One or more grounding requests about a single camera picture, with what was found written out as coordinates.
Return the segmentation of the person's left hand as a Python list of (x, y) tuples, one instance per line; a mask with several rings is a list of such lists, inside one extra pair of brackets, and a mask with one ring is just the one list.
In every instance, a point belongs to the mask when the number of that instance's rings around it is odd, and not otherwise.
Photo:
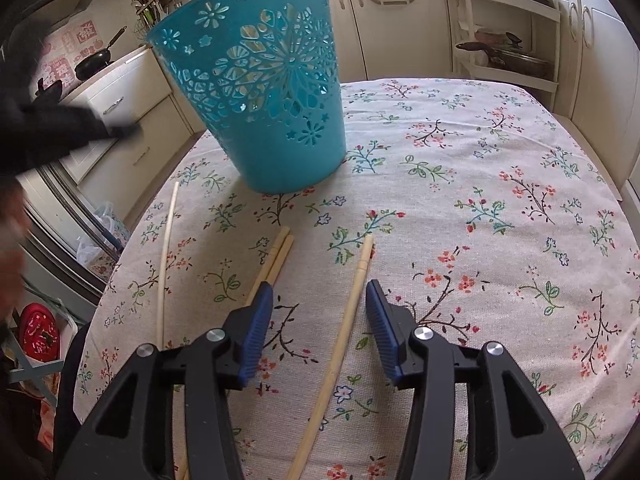
[(1, 239), (1, 323), (4, 324), (23, 296), (25, 255), (21, 241), (30, 231), (24, 191), (15, 178), (1, 180), (1, 227), (9, 230), (9, 238)]

